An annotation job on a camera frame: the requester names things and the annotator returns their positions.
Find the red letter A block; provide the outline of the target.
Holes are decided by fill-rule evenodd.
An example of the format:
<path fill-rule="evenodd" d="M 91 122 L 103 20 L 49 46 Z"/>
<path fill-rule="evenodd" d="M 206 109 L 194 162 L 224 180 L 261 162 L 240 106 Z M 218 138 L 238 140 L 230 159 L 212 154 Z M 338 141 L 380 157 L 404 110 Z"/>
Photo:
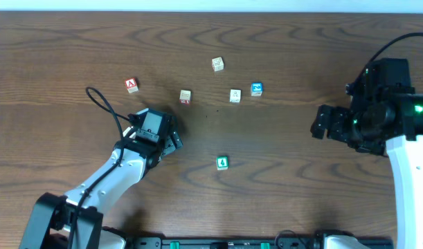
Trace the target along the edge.
<path fill-rule="evenodd" d="M 125 86 L 129 93 L 134 93 L 139 91 L 138 84 L 135 78 L 129 78 L 125 80 Z"/>

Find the blue number 2 block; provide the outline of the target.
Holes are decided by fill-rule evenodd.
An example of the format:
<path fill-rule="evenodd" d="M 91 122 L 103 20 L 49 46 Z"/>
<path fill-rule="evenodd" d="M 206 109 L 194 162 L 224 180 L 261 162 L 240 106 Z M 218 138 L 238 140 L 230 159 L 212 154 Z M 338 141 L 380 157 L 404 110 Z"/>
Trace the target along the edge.
<path fill-rule="evenodd" d="M 254 82 L 251 84 L 251 96 L 258 97 L 263 93 L 263 85 L 261 82 Z"/>

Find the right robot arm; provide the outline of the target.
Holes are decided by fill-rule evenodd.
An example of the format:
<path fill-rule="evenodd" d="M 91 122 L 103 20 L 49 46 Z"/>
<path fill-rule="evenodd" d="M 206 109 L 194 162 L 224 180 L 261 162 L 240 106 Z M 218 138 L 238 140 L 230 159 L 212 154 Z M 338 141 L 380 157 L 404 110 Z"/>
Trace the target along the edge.
<path fill-rule="evenodd" d="M 423 95 L 407 86 L 355 91 L 348 108 L 321 105 L 313 137 L 387 156 L 395 184 L 397 247 L 423 248 Z"/>

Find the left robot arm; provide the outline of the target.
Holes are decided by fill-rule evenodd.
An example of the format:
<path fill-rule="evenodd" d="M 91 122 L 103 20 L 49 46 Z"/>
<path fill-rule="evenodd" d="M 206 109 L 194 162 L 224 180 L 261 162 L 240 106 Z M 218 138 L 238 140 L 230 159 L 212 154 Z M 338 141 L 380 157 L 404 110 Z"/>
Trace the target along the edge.
<path fill-rule="evenodd" d="M 104 228 L 104 215 L 163 157 L 182 148 L 172 116 L 147 113 L 121 134 L 109 159 L 78 187 L 36 201 L 21 248 L 127 248 L 119 231 Z"/>

